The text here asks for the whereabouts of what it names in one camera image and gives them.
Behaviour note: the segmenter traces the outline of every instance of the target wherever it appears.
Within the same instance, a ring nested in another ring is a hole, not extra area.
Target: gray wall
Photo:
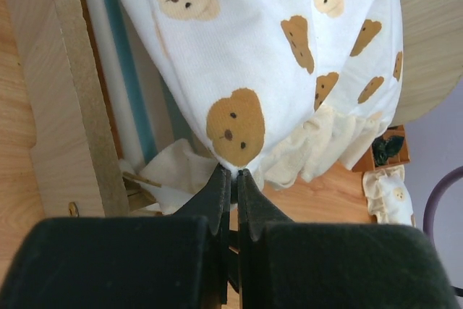
[[[412,196],[417,224],[430,191],[451,170],[463,166],[463,81],[436,109],[405,127],[412,162],[405,185]],[[463,179],[442,197],[434,224],[436,247],[455,286],[463,287]]]

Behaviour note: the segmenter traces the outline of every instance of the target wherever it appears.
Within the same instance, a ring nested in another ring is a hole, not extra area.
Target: metal screw
[[[69,203],[69,205],[67,206],[67,209],[69,211],[69,216],[79,217],[79,209],[77,208],[77,205],[75,202]]]

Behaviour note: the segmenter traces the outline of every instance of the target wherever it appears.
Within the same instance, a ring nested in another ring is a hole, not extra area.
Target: bear print cloth
[[[404,166],[380,169],[363,176],[368,213],[376,216],[379,224],[416,226],[412,199],[404,179]]]
[[[295,161],[316,172],[327,152],[349,162],[351,144],[392,120],[399,0],[121,1],[192,130],[234,174]]]

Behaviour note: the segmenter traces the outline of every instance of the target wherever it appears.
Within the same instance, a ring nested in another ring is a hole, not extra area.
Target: cable
[[[428,202],[426,203],[425,214],[423,216],[422,230],[426,233],[434,247],[434,217],[436,215],[437,206],[441,200],[443,194],[452,186],[455,182],[463,179],[463,166],[456,168],[452,172],[448,173],[445,177],[438,182],[434,187],[434,190],[431,192]],[[453,287],[455,290],[455,295],[458,297],[463,297],[463,289],[460,287]]]

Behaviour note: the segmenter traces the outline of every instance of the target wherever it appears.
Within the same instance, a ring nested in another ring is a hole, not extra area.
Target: small wooden crate
[[[353,172],[372,172],[378,169],[389,168],[390,166],[397,166],[400,164],[407,164],[410,163],[410,155],[408,151],[407,145],[407,136],[405,135],[405,128],[404,126],[398,126],[396,129],[386,130],[383,137],[384,139],[389,139],[393,135],[399,135],[404,137],[404,145],[400,150],[397,156],[390,158],[385,166],[375,166],[375,160],[373,158],[373,149],[370,146],[365,152],[365,155],[355,164],[354,168],[352,168]]]

